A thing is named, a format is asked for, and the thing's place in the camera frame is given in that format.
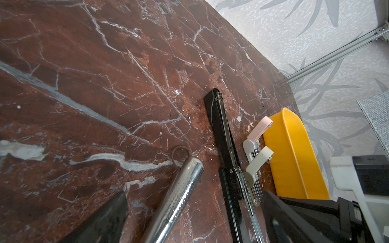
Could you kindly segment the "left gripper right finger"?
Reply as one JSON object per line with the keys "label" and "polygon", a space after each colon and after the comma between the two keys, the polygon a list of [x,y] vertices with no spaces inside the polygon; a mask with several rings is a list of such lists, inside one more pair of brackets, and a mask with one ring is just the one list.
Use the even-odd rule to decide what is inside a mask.
{"label": "left gripper right finger", "polygon": [[281,243],[279,232],[274,223],[278,223],[283,236],[293,243],[329,243],[331,240],[317,231],[311,224],[298,215],[278,196],[267,190],[263,193],[261,208],[265,218],[268,238],[272,243]]}

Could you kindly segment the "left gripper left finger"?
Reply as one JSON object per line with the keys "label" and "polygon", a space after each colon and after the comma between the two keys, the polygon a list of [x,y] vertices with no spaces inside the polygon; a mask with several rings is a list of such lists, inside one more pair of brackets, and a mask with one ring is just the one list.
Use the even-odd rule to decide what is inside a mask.
{"label": "left gripper left finger", "polygon": [[118,243],[128,216],[124,192],[116,193],[86,221],[61,240],[62,243]]}

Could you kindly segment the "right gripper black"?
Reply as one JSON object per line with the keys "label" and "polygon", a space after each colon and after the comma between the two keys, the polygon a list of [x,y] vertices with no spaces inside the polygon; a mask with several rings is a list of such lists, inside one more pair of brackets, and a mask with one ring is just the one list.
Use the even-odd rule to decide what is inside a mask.
{"label": "right gripper black", "polygon": [[280,198],[334,243],[372,243],[374,239],[356,201]]}

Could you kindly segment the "pink mini stapler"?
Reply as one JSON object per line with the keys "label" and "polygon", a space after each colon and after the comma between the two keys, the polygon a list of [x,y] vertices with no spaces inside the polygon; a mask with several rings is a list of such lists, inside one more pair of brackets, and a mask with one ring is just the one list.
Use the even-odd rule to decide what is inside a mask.
{"label": "pink mini stapler", "polygon": [[243,149],[245,151],[248,162],[251,163],[259,154],[261,147],[259,139],[271,127],[273,121],[265,116],[260,120],[256,127],[248,135],[248,138],[243,142]]}

